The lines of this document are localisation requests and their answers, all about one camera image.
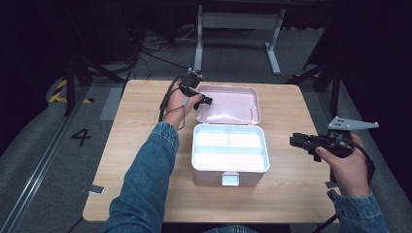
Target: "person's left hand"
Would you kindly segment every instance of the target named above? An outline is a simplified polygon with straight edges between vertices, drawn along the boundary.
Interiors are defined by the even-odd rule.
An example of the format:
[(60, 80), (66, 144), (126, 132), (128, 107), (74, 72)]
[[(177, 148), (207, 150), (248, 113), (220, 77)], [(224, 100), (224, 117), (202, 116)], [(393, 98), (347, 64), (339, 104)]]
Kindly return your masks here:
[(179, 129), (182, 119), (189, 114), (193, 105), (202, 99), (200, 94), (189, 97), (188, 102), (183, 106), (187, 96), (179, 89), (179, 83), (180, 81), (177, 81), (172, 86), (172, 93), (170, 94), (169, 103), (166, 107), (166, 114), (163, 117), (163, 121), (170, 123), (175, 129)]

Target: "wooden table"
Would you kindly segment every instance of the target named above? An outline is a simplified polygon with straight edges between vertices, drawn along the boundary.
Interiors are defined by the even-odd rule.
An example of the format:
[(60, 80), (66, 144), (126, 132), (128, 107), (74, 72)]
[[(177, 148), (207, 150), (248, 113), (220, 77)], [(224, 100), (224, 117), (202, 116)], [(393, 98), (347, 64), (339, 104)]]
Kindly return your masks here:
[[(104, 221), (111, 201), (120, 194), (125, 172), (158, 119), (158, 107), (170, 81), (130, 81), (120, 102), (93, 184), (84, 218)], [(260, 83), (207, 83), (248, 86), (257, 90), (260, 126), (265, 134), (270, 169), (255, 187), (201, 186), (193, 183), (191, 111), (179, 131), (180, 148), (170, 178), (164, 221), (168, 222), (324, 222), (334, 214), (326, 196), (329, 168), (305, 150), (289, 144), (293, 132), (316, 134), (299, 88)]]

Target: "gray carpet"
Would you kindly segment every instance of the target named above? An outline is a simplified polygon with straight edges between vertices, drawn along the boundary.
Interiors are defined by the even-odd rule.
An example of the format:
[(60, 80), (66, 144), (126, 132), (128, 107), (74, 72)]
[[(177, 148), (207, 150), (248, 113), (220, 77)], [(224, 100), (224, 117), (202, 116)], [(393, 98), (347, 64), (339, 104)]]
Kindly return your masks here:
[[(205, 33), (204, 41), (202, 67), (204, 81), (284, 83), (290, 75), (304, 72), (303, 64), (322, 32), (323, 30), (311, 29), (282, 30), (275, 47), (282, 75), (273, 76), (263, 49), (263, 44), (270, 38), (270, 33), (209, 31)], [(195, 42), (187, 41), (153, 55), (185, 67), (192, 67), (194, 49)], [(117, 62), (107, 67), (120, 65), (121, 62)], [(142, 54), (130, 79), (171, 80), (185, 72), (183, 68)], [(119, 75), (125, 78), (127, 72)], [(51, 86), (47, 98), (50, 98), (57, 83)], [(318, 132), (324, 133), (330, 116), (323, 100), (327, 100), (330, 93), (329, 90), (326, 93), (316, 93), (311, 87), (312, 83), (312, 80), (307, 80), (299, 86)], [(16, 232), (99, 231), (101, 222), (87, 222), (81, 219), (87, 198), (82, 188), (91, 184), (94, 178), (120, 101), (121, 88), (120, 84), (114, 84), (105, 78), (96, 78), (96, 82), (87, 93), (87, 98), (93, 98), (94, 102), (81, 104), (77, 110), (73, 121), (62, 136), (51, 167)], [(18, 200), (27, 179), (33, 173), (59, 123), (63, 120), (64, 110), (65, 104), (50, 103), (46, 110), (21, 131), (0, 157), (0, 222), (6, 220)], [(341, 117), (361, 119), (344, 85), (340, 91), (338, 114)], [(71, 137), (83, 129), (88, 130), (87, 136), (91, 138), (86, 139), (80, 147), (81, 140)], [(362, 130), (357, 133), (363, 137), (366, 150), (376, 163), (377, 172), (372, 182), (372, 190), (388, 220), (390, 231), (410, 232), (411, 203), (392, 176), (368, 131)], [(312, 232), (316, 227), (316, 223), (291, 224), (285, 230), (284, 226), (266, 225), (261, 232), (276, 232), (276, 230), (293, 233)], [(323, 232), (337, 232), (337, 229), (338, 224), (332, 224)]]

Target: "silver metal bracket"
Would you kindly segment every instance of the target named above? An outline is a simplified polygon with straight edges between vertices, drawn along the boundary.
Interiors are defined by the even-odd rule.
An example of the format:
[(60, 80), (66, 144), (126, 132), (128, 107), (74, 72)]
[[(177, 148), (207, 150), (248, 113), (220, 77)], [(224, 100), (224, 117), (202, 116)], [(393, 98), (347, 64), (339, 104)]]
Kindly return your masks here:
[(84, 185), (82, 187), (82, 192), (88, 193), (88, 194), (103, 194), (104, 192), (104, 187), (98, 186), (98, 185)]
[(189, 75), (193, 75), (197, 78), (199, 78), (200, 80), (202, 80), (202, 75), (197, 74), (195, 71), (193, 71), (191, 68), (188, 68), (188, 74)]
[(357, 130), (379, 127), (378, 122), (370, 123), (359, 120), (335, 117), (327, 126), (328, 129)]

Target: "jacket cuff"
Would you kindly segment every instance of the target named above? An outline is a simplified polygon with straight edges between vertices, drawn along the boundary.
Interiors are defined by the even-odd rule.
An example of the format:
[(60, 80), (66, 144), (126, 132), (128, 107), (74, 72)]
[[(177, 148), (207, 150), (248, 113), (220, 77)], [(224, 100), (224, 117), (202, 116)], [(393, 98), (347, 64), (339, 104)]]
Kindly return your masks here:
[(173, 126), (165, 121), (159, 122), (152, 131), (152, 135), (157, 135), (161, 140), (166, 142), (173, 148), (174, 152), (179, 149), (179, 135)]
[(338, 215), (352, 217), (373, 217), (381, 215), (381, 210), (372, 191), (364, 197), (342, 196), (334, 189), (327, 192)]

